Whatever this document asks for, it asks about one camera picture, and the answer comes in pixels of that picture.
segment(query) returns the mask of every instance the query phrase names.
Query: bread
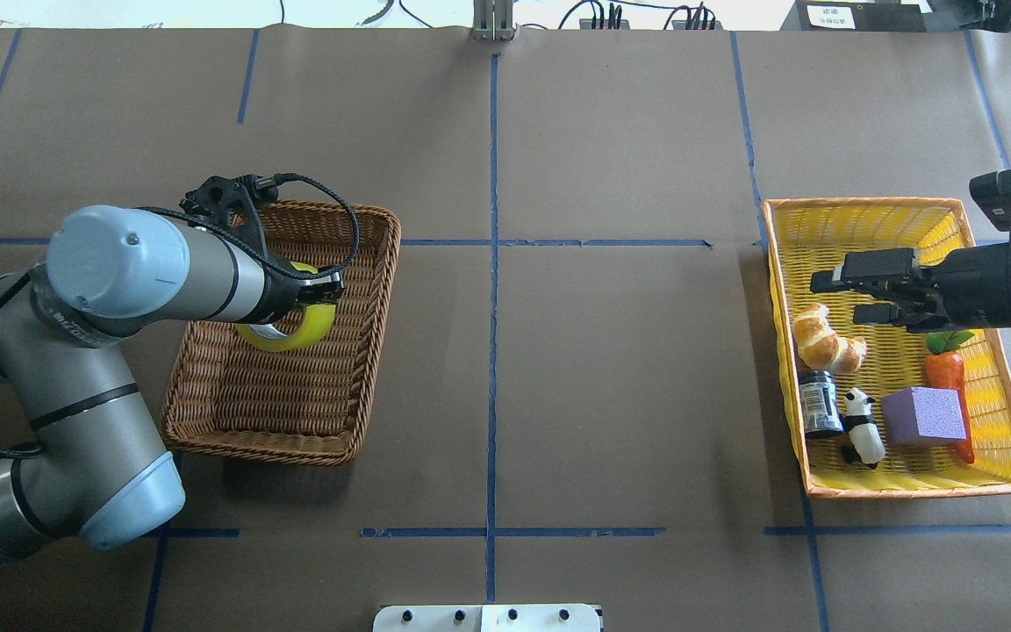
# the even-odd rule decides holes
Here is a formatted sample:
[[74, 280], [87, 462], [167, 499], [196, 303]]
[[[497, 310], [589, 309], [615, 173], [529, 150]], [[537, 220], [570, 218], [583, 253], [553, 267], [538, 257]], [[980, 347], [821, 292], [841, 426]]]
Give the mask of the bread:
[[840, 336], [829, 327], [829, 308], [816, 302], [795, 318], [792, 330], [798, 356], [815, 371], [851, 373], [863, 363], [868, 344], [863, 339]]

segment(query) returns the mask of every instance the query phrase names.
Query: can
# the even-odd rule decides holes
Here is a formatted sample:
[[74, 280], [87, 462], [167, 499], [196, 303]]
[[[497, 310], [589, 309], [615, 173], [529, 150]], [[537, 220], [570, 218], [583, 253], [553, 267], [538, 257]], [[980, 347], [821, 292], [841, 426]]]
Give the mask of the can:
[[837, 413], [834, 375], [829, 371], [807, 371], [799, 373], [798, 383], [807, 439], [827, 439], [845, 432]]

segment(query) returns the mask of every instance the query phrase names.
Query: tape roll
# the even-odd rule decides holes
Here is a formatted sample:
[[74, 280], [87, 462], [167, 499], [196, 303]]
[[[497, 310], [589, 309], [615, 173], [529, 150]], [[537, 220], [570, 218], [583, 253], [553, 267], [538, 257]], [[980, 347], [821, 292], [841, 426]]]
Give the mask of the tape roll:
[[[300, 272], [317, 272], [317, 268], [306, 263], [292, 261], [291, 265]], [[294, 351], [323, 340], [334, 325], [334, 314], [333, 304], [308, 304], [303, 308], [301, 323], [291, 335], [284, 335], [275, 325], [237, 325], [237, 333], [240, 333], [245, 342], [261, 351]]]

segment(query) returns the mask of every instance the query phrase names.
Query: label sticker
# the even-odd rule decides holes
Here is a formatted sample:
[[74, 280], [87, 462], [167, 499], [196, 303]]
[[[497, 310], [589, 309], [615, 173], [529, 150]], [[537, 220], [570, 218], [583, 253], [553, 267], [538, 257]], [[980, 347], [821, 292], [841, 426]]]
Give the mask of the label sticker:
[[810, 23], [823, 28], [855, 28], [853, 9], [848, 7], [815, 7], [807, 4], [806, 11], [810, 13]]

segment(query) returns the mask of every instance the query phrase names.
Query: yellow basket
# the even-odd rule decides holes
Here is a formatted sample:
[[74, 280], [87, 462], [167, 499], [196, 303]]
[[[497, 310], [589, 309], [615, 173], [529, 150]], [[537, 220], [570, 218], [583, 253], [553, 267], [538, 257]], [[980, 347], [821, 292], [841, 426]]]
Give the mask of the yellow basket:
[[857, 292], [814, 295], [811, 273], [843, 263], [847, 252], [890, 248], [915, 248], [919, 263], [938, 263], [951, 250], [975, 245], [961, 203], [926, 197], [766, 200], [762, 215], [769, 237], [778, 379], [807, 493], [829, 499], [1011, 493], [1011, 376], [995, 330], [975, 330], [975, 339], [960, 349], [967, 364], [973, 464], [962, 462], [950, 447], [888, 445], [879, 404], [875, 416], [886, 437], [888, 456], [875, 470], [845, 463], [840, 453], [845, 436], [807, 441], [800, 423], [799, 369], [791, 324], [814, 302], [829, 305], [829, 323], [840, 335], [862, 336], [868, 342], [868, 355], [858, 371], [837, 376], [838, 398], [853, 387], [880, 399], [910, 385], [926, 384], [922, 364], [927, 349], [922, 336], [900, 328], [853, 325], [854, 305], [875, 299]]

